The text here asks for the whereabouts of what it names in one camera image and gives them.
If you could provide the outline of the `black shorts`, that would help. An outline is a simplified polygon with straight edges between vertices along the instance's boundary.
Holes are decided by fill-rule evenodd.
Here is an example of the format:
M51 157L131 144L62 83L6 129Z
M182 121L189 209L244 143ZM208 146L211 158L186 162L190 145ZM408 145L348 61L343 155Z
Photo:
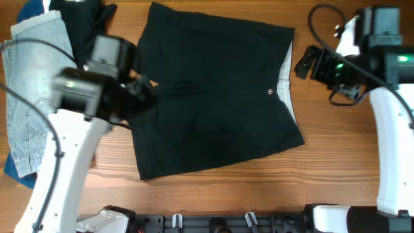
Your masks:
M259 159L303 145L278 95L294 29L152 3L135 71L156 105L132 118L141 179Z

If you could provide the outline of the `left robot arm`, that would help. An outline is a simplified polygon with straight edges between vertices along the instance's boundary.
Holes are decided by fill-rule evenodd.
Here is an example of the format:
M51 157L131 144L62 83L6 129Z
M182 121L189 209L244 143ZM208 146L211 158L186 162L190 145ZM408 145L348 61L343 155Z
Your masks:
M85 178L100 139L113 126L155 104L146 77L130 75L133 43L98 36L84 69L64 68L52 80L50 133L28 206L16 232L136 232L133 211L107 206L78 221Z

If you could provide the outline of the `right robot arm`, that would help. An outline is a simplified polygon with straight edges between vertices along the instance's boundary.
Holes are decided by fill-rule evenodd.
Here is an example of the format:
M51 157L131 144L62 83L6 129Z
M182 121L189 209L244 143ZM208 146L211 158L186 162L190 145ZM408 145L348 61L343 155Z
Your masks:
M413 47L396 6L371 6L336 27L337 49L307 48L295 73L323 83L348 106L369 98L376 122L380 181L375 206L309 204L298 232L413 231Z

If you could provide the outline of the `black garment in pile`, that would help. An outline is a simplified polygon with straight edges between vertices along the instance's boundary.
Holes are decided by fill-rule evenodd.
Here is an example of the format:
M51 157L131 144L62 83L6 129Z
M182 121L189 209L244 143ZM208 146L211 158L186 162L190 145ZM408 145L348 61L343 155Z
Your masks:
M107 32L107 22L115 15L117 5L102 0L52 0L49 9L61 13L75 63L81 69L91 57L95 37Z

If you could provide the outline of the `light blue denim shorts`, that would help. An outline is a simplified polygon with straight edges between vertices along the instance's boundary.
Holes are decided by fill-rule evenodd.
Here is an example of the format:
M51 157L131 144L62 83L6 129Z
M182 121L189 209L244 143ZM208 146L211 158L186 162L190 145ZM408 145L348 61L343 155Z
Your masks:
M75 67L72 47L61 13L53 10L11 28L2 52L6 86L28 101L6 96L6 126L10 154L19 177L39 170L49 128L38 115L50 111L51 80Z

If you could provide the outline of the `white garment in pile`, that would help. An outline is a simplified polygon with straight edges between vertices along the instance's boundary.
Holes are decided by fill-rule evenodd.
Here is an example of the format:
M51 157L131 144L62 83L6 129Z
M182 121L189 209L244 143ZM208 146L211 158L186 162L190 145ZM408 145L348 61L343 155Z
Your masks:
M44 13L47 13L49 11L50 2L51 2L51 0L42 0Z

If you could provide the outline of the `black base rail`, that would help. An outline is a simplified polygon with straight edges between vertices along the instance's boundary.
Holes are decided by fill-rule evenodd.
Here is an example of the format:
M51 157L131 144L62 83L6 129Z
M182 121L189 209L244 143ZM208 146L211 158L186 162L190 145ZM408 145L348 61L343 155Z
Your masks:
M175 214L137 215L137 232L146 233L209 233L211 221L220 219L231 232L295 233L310 232L308 221L299 212L278 212L261 215L253 212L241 215L186 216Z

